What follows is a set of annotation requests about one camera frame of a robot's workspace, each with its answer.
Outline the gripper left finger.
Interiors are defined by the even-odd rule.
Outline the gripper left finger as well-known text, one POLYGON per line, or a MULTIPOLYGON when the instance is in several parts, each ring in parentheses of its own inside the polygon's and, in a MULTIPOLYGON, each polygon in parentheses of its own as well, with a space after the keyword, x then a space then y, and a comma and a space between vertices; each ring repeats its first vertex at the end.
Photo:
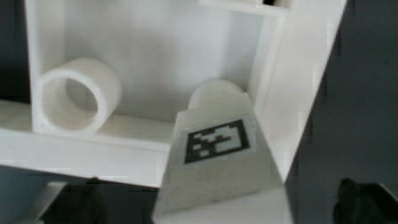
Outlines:
POLYGON ((99 180, 83 183, 49 182, 33 202, 31 224, 108 224, 99 180))

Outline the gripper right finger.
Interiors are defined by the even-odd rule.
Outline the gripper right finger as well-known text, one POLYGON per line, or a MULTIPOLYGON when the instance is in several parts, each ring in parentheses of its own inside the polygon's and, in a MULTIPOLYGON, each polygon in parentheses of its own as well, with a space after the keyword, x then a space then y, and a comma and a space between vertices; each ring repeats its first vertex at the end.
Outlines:
POLYGON ((398 185, 340 180, 332 223, 398 224, 398 185))

